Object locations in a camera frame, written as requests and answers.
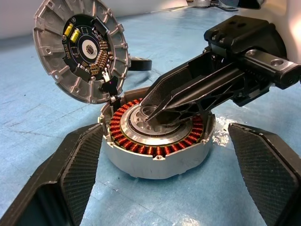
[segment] circuit board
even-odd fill
[[[75,15],[64,27],[62,43],[66,53],[64,61],[75,75],[86,82],[111,79],[114,58],[101,22],[86,15]]]

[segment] blue surface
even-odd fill
[[[131,55],[153,60],[151,72],[128,73],[124,90],[149,86],[199,55],[206,46],[204,32],[230,16],[218,9],[187,8],[121,18]],[[66,134],[97,122],[101,106],[64,94],[46,75],[31,37],[0,41],[0,63],[2,216]],[[214,149],[201,166],[185,174],[162,181],[132,178],[101,152],[82,225],[264,226],[223,128],[238,121],[272,131],[300,155],[299,86],[273,88],[243,108],[231,101],[217,107]]]

